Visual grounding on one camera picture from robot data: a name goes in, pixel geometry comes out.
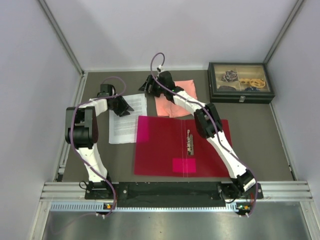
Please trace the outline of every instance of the pink cloth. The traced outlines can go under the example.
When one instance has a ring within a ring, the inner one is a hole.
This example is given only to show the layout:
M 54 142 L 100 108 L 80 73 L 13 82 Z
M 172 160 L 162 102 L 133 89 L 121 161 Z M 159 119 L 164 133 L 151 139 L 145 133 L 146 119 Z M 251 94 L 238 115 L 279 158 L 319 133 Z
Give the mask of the pink cloth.
M 183 88 L 191 97 L 197 99 L 196 87 L 193 80 L 175 81 L 174 83 L 176 86 Z M 160 97 L 155 97 L 155 108 L 156 114 L 159 117 L 169 116 L 169 118 L 178 118 L 190 114 L 190 112 L 181 106 L 168 101 L 163 94 Z

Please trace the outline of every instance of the cable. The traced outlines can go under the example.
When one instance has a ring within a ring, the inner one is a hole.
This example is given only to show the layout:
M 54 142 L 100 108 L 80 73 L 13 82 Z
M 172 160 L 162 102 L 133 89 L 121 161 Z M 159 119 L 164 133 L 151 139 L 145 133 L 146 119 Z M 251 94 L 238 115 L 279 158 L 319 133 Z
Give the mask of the cable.
M 113 204 L 112 204 L 112 207 L 111 207 L 110 211 L 105 215 L 105 217 L 108 217 L 108 216 L 112 213 L 112 211 L 116 208 L 117 196 L 116 196 L 115 188 L 112 186 L 112 184 L 111 184 L 104 176 L 102 176 L 100 173 L 98 173 L 92 166 L 90 166 L 90 164 L 89 164 L 86 160 L 84 160 L 84 159 L 81 157 L 81 155 L 80 155 L 80 154 L 77 152 L 77 150 L 76 150 L 73 136 L 74 136 L 74 126 L 75 126 L 77 111 L 78 111 L 78 109 L 79 109 L 82 105 L 91 103 L 92 101 L 99 100 L 99 99 L 112 99 L 112 98 L 116 98 L 116 97 L 121 96 L 121 95 L 123 95 L 123 94 L 125 93 L 126 88 L 127 88 L 127 85 L 126 85 L 125 81 L 123 81 L 123 79 L 120 78 L 120 77 L 118 77 L 118 76 L 110 76 L 110 77 L 107 77 L 101 84 L 104 84 L 106 81 L 109 81 L 110 79 L 118 79 L 119 81 L 121 81 L 121 82 L 123 83 L 123 90 L 122 90 L 122 92 L 119 93 L 119 94 L 116 94 L 116 95 L 112 95 L 112 96 L 96 97 L 96 98 L 90 99 L 89 101 L 82 102 L 82 103 L 78 104 L 78 105 L 75 107 L 74 111 L 73 111 L 72 121 L 71 121 L 71 128 L 70 128 L 70 136 L 71 136 L 71 137 L 70 137 L 70 145 L 71 145 L 71 148 L 73 149 L 74 153 L 83 161 L 83 163 L 84 163 L 85 165 L 87 165 L 87 166 L 92 170 L 92 172 L 94 172 L 97 176 L 99 176 L 100 178 L 102 178 L 102 179 L 110 186 L 110 188 L 111 188 L 111 190 L 112 190 L 112 193 L 113 193 Z M 85 217 L 85 216 L 88 216 L 88 215 L 95 215 L 95 214 L 96 214 L 96 213 L 90 212 L 90 213 L 85 213 L 85 214 L 83 214 L 83 215 L 80 215 L 80 216 L 77 217 L 76 219 L 70 221 L 66 226 L 64 226 L 62 229 L 60 229 L 60 230 L 57 231 L 57 232 L 54 232 L 54 230 L 53 230 L 53 223 L 52 223 L 53 221 L 51 221 L 51 224 L 50 224 L 51 233 L 52 233 L 53 235 L 58 235 L 58 234 L 60 234 L 64 229 L 66 229 L 67 227 L 69 227 L 71 224 L 73 224 L 73 223 L 74 223 L 75 221 L 77 221 L 78 219 L 80 219 L 80 218 L 82 218 L 82 217 Z
M 196 104 L 196 105 L 200 106 L 200 107 L 203 109 L 203 111 L 205 112 L 205 114 L 209 117 L 210 121 L 212 122 L 212 125 L 213 125 L 213 127 L 214 127 L 215 132 L 218 133 L 218 129 L 217 129 L 217 126 L 216 126 L 216 123 L 215 123 L 214 119 L 212 118 L 212 116 L 209 114 L 209 112 L 208 112 L 200 103 L 198 103 L 198 102 L 196 102 L 196 101 L 190 101 L 190 100 L 186 99 L 185 97 L 183 97 L 183 96 L 179 95 L 178 93 L 176 93 L 176 92 L 170 90 L 169 88 L 165 87 L 164 85 L 162 85 L 162 84 L 158 81 L 157 77 L 155 77 L 155 75 L 154 75 L 154 73 L 153 73 L 153 68 L 152 68 L 153 63 L 154 63 L 154 60 L 155 60 L 155 58 L 156 58 L 158 55 L 162 55 L 162 56 L 163 56 L 162 65 L 165 63 L 165 59 L 166 59 L 166 58 L 165 58 L 165 55 L 164 55 L 162 52 L 158 52 L 156 55 L 153 56 L 153 58 L 152 58 L 152 60 L 151 60 L 151 63 L 150 63 L 150 71 L 151 71 L 152 78 L 155 80 L 155 82 L 156 82 L 160 87 L 162 87 L 163 89 L 167 90 L 169 93 L 171 93 L 171 94 L 173 94 L 173 95 L 177 95 L 178 97 L 180 97 L 181 99 L 185 100 L 186 102 L 189 102 L 189 103 Z M 249 168 L 246 164 L 244 164 L 243 162 L 241 162 L 240 159 L 239 159 L 236 155 L 234 155 L 229 149 L 227 149 L 227 148 L 221 143 L 219 135 L 217 134 L 216 136 L 217 136 L 218 142 L 219 142 L 219 144 L 221 145 L 221 147 L 222 147 L 224 150 L 226 150 L 227 152 L 229 152 L 231 156 L 233 156 L 237 161 L 239 161 L 242 165 L 244 165 L 248 170 L 250 170 L 250 168 Z M 255 195 L 254 195 L 254 202 L 253 202 L 253 204 L 252 204 L 252 210 L 250 211 L 250 213 L 248 214 L 248 216 L 250 216 L 250 215 L 252 214 L 252 212 L 254 211 L 254 208 L 255 208 L 255 206 L 256 206 L 257 197 L 258 197 L 258 183 L 257 183 L 257 179 L 256 179 L 254 173 L 253 173 L 251 170 L 250 170 L 250 172 L 252 173 L 252 176 L 253 176 L 253 178 L 255 179 Z

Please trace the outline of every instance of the pink sticky note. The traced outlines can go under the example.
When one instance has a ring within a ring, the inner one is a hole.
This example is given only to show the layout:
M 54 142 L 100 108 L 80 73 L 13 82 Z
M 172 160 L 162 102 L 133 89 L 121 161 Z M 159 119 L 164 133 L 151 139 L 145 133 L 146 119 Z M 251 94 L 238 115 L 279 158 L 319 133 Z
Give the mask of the pink sticky note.
M 174 158 L 172 159 L 172 171 L 174 173 L 195 173 L 196 159 L 195 158 Z

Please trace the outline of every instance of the jewelry box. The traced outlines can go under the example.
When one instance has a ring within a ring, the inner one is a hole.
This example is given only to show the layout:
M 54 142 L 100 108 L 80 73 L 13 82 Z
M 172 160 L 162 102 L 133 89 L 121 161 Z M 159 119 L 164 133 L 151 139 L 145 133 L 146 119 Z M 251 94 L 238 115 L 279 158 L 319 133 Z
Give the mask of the jewelry box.
M 263 63 L 215 63 L 208 67 L 212 103 L 268 104 L 275 97 Z

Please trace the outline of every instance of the metal plate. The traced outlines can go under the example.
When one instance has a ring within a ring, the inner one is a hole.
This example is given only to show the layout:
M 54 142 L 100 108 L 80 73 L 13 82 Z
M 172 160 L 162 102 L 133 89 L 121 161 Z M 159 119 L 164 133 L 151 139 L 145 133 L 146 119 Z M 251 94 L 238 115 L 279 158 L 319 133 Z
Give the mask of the metal plate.
M 80 212 L 51 212 L 43 240 L 308 240 L 311 239 L 299 203 L 258 202 L 250 218 L 227 212 L 115 212 L 103 220 L 80 218 L 58 235 Z

